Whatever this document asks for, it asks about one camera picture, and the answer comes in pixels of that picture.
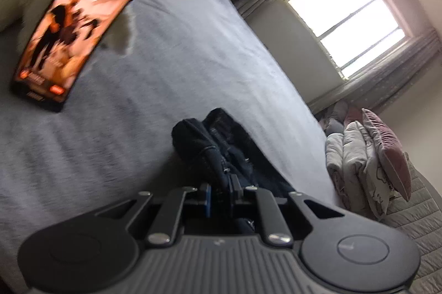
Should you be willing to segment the right grey curtain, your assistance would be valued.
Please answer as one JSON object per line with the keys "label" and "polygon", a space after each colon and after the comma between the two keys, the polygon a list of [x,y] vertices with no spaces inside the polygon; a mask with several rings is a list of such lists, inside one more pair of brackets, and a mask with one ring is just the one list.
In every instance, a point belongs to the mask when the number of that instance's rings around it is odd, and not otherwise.
{"label": "right grey curtain", "polygon": [[342,100],[356,107],[381,111],[413,86],[430,66],[440,62],[441,39],[431,29],[314,99],[308,104],[309,109],[317,114]]}

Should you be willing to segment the smartphone with lit screen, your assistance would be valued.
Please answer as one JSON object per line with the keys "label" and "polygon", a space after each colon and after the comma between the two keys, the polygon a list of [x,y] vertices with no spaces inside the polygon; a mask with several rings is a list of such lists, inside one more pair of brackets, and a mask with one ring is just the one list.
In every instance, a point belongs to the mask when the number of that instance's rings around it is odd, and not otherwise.
{"label": "smartphone with lit screen", "polygon": [[102,37],[132,0],[52,0],[31,33],[10,91],[60,111]]}

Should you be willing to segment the grey quilted headboard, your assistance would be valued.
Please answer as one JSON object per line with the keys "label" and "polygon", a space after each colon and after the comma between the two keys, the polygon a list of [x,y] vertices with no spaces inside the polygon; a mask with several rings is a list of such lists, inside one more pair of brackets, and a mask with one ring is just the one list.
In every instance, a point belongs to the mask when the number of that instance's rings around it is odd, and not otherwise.
{"label": "grey quilted headboard", "polygon": [[402,231],[418,246],[420,267],[411,292],[441,294],[441,195],[412,163],[408,166],[411,172],[411,198],[407,201],[395,193],[383,223]]}

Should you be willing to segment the window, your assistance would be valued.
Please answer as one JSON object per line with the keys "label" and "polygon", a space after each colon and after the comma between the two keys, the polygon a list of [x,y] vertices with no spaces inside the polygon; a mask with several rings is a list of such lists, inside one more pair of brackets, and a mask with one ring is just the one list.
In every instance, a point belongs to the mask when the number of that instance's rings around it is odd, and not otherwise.
{"label": "window", "polygon": [[390,0],[283,0],[348,80],[411,38]]}

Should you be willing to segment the dark blue jeans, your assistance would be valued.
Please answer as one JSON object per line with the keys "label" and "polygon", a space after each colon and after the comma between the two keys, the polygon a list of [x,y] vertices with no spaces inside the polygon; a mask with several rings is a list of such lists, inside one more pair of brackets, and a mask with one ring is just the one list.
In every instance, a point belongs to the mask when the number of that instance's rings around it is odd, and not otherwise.
{"label": "dark blue jeans", "polygon": [[211,228],[227,235],[255,232],[255,219],[234,211],[232,175],[242,188],[264,188],[276,198],[294,190],[245,128],[222,108],[215,108],[202,121],[178,122],[172,129],[172,143],[188,168],[188,184],[211,187]]}

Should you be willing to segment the pink grey pillow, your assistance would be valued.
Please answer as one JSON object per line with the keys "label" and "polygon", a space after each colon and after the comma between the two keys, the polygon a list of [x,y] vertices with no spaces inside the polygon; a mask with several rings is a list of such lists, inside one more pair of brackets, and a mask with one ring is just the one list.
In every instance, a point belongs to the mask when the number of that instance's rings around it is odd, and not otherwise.
{"label": "pink grey pillow", "polygon": [[402,197],[411,199],[411,172],[402,144],[396,134],[371,110],[362,109],[363,126],[374,141],[381,166],[393,188]]}

